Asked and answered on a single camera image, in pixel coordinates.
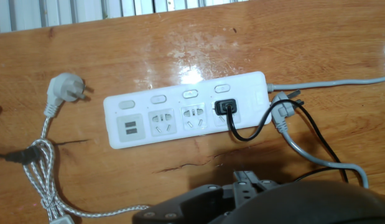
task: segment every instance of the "white power strip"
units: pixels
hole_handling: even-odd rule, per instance
[[[236,128],[257,126],[269,107],[266,78],[252,72],[140,91],[104,100],[109,143],[114,149],[227,131],[215,102],[234,99]],[[271,121],[268,116],[266,124]]]

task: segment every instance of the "gray cable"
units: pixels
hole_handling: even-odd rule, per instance
[[[42,198],[40,203],[43,208],[46,209],[50,222],[64,216],[65,211],[79,217],[99,218],[149,208],[147,205],[135,205],[113,212],[90,213],[77,210],[67,205],[58,195],[53,177],[55,151],[53,144],[46,139],[50,122],[51,118],[46,117],[40,139],[37,139],[32,143],[32,146],[37,146],[40,149],[40,160],[24,166],[26,176]]]
[[[299,84],[290,84],[290,85],[276,85],[276,84],[267,84],[267,90],[269,93],[273,91],[280,90],[301,90],[305,88],[318,88],[318,87],[329,87],[329,86],[338,86],[338,85],[367,85],[374,84],[379,82],[385,82],[385,77],[372,78],[367,80],[335,80],[328,82],[311,82],[311,83],[299,83]]]
[[[300,146],[298,146],[292,138],[289,136],[288,132],[283,132],[282,135],[284,136],[285,140],[287,143],[297,152],[299,153],[302,157],[308,159],[309,161],[316,163],[321,166],[325,167],[331,167],[331,168],[337,168],[337,169],[349,169],[349,170],[355,170],[357,173],[362,178],[362,184],[364,188],[369,188],[369,183],[368,183],[368,177],[366,176],[365,171],[358,165],[356,164],[346,164],[346,163],[341,163],[341,162],[329,162],[329,161],[324,161],[321,159],[318,159],[316,157],[311,156],[309,153],[304,151]]]

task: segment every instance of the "cord strain relief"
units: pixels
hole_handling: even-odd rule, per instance
[[[278,132],[281,134],[287,132],[288,129],[287,129],[286,121],[283,121],[283,122],[277,124],[276,128],[277,128]]]
[[[47,103],[47,105],[45,106],[44,115],[53,118],[57,114],[57,111],[58,106]]]
[[[267,91],[269,93],[272,93],[274,91],[274,84],[272,83],[267,83]]]

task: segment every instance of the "silver braided cable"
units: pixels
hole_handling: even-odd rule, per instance
[[[149,208],[147,205],[135,205],[113,212],[90,213],[77,210],[67,205],[58,195],[57,188],[55,186],[53,176],[55,151],[53,144],[48,139],[46,139],[50,122],[51,118],[46,117],[40,139],[35,140],[31,145],[40,149],[40,160],[38,162],[32,162],[29,165],[24,166],[26,176],[42,198],[40,203],[42,204],[42,207],[46,209],[50,222],[64,216],[65,211],[79,217],[99,218],[113,216],[124,212],[145,210]]]

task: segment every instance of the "wooden table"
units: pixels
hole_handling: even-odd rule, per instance
[[[91,101],[65,103],[49,131],[59,192],[73,206],[157,204],[229,184],[233,170],[290,182],[317,166],[272,124],[249,143],[229,133],[125,150],[108,143],[107,96],[257,70],[269,83],[385,76],[385,1],[260,0],[0,34],[0,153],[39,137],[49,81],[70,72],[95,89]],[[304,90],[300,98],[340,159],[360,165],[371,189],[385,194],[385,83]],[[298,144],[330,159],[302,116],[287,122]],[[341,181],[336,171],[312,178]],[[83,223],[130,223],[132,215]],[[0,223],[47,222],[22,166],[0,160]]]

